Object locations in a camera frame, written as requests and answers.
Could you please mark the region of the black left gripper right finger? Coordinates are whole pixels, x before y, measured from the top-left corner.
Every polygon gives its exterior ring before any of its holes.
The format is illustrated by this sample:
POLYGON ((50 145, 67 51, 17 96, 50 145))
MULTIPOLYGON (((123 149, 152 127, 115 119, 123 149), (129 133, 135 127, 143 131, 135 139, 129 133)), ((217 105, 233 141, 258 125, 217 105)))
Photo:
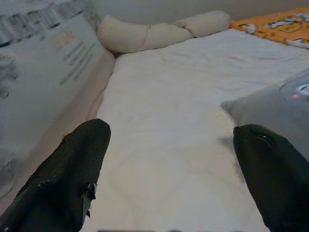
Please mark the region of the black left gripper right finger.
POLYGON ((233 149, 270 232, 309 232, 309 162, 286 138, 255 124, 234 127, 233 149))

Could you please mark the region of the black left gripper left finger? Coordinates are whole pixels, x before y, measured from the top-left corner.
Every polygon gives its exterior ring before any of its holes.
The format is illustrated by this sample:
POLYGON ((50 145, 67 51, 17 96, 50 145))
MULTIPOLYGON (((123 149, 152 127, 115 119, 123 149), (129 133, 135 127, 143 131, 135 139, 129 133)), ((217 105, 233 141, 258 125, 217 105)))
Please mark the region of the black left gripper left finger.
POLYGON ((79 232, 111 138, 101 119, 79 125, 39 165, 0 216, 0 232, 79 232))

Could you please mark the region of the yellow cartoon egg blanket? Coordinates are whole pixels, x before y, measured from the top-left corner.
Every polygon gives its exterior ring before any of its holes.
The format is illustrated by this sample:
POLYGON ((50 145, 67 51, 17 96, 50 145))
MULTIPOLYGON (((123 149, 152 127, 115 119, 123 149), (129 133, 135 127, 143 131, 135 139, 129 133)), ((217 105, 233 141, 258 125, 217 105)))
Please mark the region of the yellow cartoon egg blanket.
POLYGON ((309 49, 309 7, 233 20, 230 27, 270 41, 309 49))

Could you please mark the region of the grey pillow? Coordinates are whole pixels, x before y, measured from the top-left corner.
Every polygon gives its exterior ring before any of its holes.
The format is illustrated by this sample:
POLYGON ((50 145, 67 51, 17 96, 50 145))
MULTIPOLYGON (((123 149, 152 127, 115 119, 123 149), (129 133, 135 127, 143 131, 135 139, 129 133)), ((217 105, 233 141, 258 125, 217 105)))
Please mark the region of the grey pillow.
POLYGON ((309 161, 309 69, 221 107, 236 125, 261 125, 285 137, 309 161))

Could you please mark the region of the white labelled panel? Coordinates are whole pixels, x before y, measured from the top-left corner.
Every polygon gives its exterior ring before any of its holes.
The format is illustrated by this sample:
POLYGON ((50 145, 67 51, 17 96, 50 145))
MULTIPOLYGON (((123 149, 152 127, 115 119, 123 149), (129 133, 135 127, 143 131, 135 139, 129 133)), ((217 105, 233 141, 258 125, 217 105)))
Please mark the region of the white labelled panel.
POLYGON ((82 14, 2 55, 14 59, 1 70, 0 200, 30 162, 95 117, 115 63, 82 14))

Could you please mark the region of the white quilted mattress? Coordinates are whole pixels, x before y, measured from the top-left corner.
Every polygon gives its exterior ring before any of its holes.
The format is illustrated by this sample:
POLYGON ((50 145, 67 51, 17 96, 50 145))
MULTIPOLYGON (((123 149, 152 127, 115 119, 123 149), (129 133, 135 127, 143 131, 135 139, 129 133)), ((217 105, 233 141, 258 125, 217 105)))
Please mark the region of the white quilted mattress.
POLYGON ((269 232, 221 103, 309 68, 309 50, 229 29, 120 56, 97 117, 112 131, 82 232, 269 232))

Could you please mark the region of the white bolster pillow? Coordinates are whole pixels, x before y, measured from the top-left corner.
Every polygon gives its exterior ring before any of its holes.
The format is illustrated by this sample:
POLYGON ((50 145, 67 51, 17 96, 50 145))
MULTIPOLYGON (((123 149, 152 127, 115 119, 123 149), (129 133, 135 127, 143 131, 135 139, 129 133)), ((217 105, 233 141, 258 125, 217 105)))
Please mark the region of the white bolster pillow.
POLYGON ((138 25, 106 15, 97 36, 100 43, 116 53, 135 53, 209 36, 229 29, 230 16, 223 11, 210 11, 172 24, 138 25))

